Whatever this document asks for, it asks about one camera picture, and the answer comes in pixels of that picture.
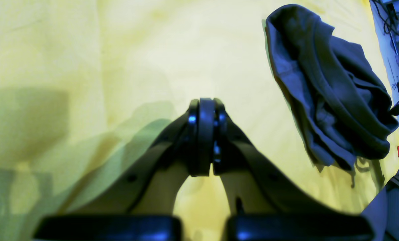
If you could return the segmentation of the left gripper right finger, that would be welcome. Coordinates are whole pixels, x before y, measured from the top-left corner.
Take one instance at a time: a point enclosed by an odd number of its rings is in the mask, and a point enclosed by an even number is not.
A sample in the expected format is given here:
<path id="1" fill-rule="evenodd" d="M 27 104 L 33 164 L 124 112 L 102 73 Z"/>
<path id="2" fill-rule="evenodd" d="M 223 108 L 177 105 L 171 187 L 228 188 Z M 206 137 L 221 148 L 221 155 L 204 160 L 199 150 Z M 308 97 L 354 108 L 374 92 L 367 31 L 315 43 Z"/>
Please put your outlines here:
<path id="1" fill-rule="evenodd" d="M 258 151 L 230 119 L 223 102 L 215 98 L 213 162 L 215 174 L 246 172 L 265 202 L 279 213 L 343 216 L 302 191 L 276 165 Z"/>

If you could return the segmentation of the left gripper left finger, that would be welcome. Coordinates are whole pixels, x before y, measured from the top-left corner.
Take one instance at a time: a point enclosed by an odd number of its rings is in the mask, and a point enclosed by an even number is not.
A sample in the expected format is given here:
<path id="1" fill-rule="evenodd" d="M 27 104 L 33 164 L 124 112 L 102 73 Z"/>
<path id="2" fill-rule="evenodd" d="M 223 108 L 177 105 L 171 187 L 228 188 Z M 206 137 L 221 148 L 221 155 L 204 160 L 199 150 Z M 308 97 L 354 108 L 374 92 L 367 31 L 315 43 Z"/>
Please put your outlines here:
<path id="1" fill-rule="evenodd" d="M 172 215 L 185 180 L 208 176 L 214 157 L 215 100 L 192 100 L 112 185 L 68 215 Z"/>

